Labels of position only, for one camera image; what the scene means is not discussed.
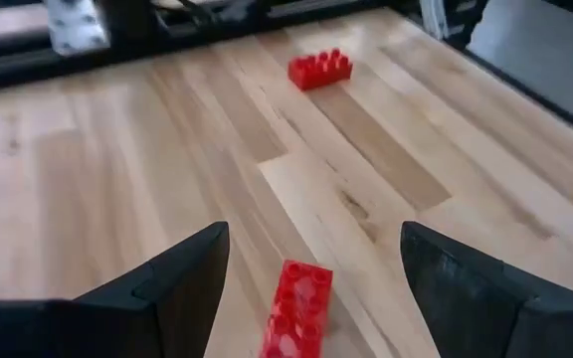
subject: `wood grain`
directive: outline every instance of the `wood grain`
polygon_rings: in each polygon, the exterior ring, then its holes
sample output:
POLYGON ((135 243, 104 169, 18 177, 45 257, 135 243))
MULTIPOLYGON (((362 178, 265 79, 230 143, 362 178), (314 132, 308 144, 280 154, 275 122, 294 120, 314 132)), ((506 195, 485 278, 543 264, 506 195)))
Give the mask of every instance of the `wood grain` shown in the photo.
POLYGON ((573 129, 384 9, 0 91, 0 298, 74 297, 216 220, 208 357, 257 356, 285 258, 335 271, 326 357, 436 357, 401 223, 573 289, 573 129), (350 81, 289 82, 335 46, 350 81))

